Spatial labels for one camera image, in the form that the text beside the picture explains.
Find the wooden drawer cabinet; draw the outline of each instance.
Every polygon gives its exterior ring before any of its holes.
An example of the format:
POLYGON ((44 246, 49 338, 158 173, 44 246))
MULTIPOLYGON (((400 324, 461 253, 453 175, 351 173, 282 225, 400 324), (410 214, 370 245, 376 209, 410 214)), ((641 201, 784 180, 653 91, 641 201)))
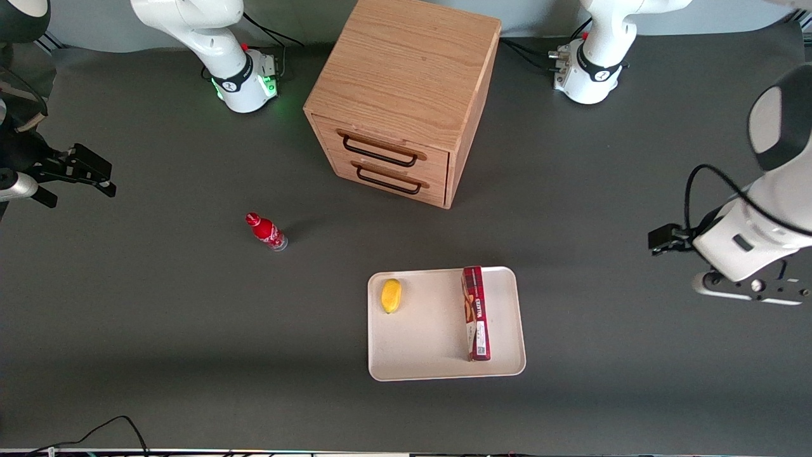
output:
POLYGON ((420 0, 359 0, 304 104, 333 171, 451 207, 500 27, 420 0))

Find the yellow mango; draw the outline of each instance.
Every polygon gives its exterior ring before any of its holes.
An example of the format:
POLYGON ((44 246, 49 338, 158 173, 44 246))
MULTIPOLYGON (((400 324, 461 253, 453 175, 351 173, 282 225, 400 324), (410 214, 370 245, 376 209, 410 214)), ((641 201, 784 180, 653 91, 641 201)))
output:
POLYGON ((387 282, 383 283, 381 306, 387 314, 395 312, 395 310, 398 309, 398 306, 400 306, 400 281, 387 279, 387 282))

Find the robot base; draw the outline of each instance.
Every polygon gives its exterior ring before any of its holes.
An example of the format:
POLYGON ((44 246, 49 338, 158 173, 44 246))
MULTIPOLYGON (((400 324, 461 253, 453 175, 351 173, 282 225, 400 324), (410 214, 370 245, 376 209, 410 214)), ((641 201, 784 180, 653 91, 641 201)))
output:
POLYGON ((253 68, 238 90, 229 91, 229 88, 218 85, 214 78, 211 80, 217 96, 229 109, 238 113, 256 111, 277 95, 274 56, 264 55, 258 50, 247 50, 245 54, 253 61, 253 68))
POLYGON ((575 102, 594 105, 602 102, 609 92, 617 87, 617 76, 622 68, 607 72, 607 78, 603 81, 593 81, 576 58, 577 50, 583 43, 584 41, 579 38, 567 45, 559 46, 557 52, 550 52, 550 57, 557 59, 555 66, 559 68, 554 73, 553 89, 564 92, 575 102))

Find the bottle cap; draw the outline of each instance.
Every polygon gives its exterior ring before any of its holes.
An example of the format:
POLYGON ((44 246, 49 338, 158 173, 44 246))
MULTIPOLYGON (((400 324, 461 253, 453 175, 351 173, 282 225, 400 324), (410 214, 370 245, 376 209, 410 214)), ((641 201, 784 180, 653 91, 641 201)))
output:
POLYGON ((249 212, 245 215, 245 222, 252 227, 258 226, 260 221, 262 221, 262 218, 255 212, 249 212))

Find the wooden cabinet top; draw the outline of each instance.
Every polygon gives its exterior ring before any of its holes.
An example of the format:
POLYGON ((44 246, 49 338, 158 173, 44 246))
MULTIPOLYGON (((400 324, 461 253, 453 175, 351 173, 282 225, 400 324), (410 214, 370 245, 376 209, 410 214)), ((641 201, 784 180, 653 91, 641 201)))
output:
POLYGON ((420 0, 359 0, 304 109, 454 151, 500 30, 495 18, 420 0))

